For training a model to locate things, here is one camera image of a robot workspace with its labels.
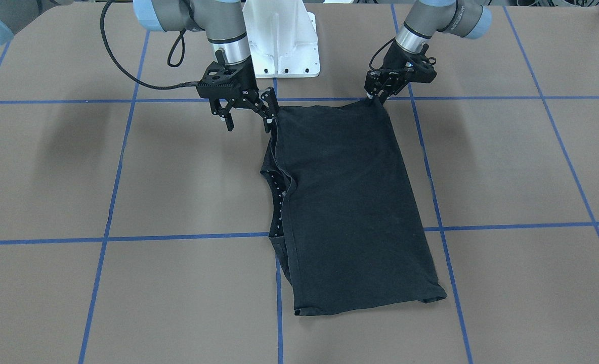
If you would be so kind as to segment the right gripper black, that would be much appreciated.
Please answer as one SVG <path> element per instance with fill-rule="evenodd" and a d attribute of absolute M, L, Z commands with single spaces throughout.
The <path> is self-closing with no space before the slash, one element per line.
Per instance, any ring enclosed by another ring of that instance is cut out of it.
<path fill-rule="evenodd" d="M 196 90 L 201 98 L 208 99 L 210 110 L 226 124 L 228 132 L 234 129 L 233 108 L 252 110 L 264 119 L 264 131 L 270 133 L 279 110 L 273 87 L 260 91 L 255 76 L 252 57 L 232 65 L 212 62 Z"/>

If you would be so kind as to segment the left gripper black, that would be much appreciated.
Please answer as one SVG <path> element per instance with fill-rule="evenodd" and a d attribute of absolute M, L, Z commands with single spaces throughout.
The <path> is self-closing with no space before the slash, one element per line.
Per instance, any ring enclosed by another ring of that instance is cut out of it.
<path fill-rule="evenodd" d="M 369 61 L 364 89 L 367 105 L 381 105 L 381 99 L 398 95 L 410 83 L 431 83 L 437 74 L 436 58 L 427 57 L 429 45 L 416 54 L 402 49 L 390 40 L 374 53 Z"/>

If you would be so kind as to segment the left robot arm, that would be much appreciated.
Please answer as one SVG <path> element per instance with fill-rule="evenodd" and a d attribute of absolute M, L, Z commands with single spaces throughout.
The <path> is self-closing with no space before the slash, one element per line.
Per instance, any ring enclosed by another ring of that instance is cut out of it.
<path fill-rule="evenodd" d="M 369 62 L 364 89 L 369 99 L 384 103 L 411 83 L 431 83 L 436 59 L 426 55 L 437 32 L 478 39 L 492 23 L 492 13 L 473 1 L 416 1 L 394 38 Z"/>

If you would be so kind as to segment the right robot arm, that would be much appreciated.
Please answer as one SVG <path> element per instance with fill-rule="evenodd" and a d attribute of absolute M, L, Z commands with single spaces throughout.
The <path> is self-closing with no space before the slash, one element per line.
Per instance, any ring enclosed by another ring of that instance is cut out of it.
<path fill-rule="evenodd" d="M 244 14 L 240 1 L 133 1 L 133 12 L 140 25 L 149 31 L 174 31 L 176 44 L 185 44 L 187 32 L 204 32 L 212 47 L 212 62 L 199 81 L 156 86 L 131 75 L 120 65 L 108 43 L 105 19 L 112 2 L 104 1 L 99 30 L 105 49 L 115 66 L 132 81 L 149 89 L 195 88 L 207 101 L 212 114 L 220 117 L 228 131 L 234 124 L 231 111 L 251 110 L 260 116 L 269 133 L 279 105 L 273 87 L 260 90 L 257 84 Z M 0 46 L 9 43 L 18 32 L 56 7 L 71 1 L 0 1 Z"/>

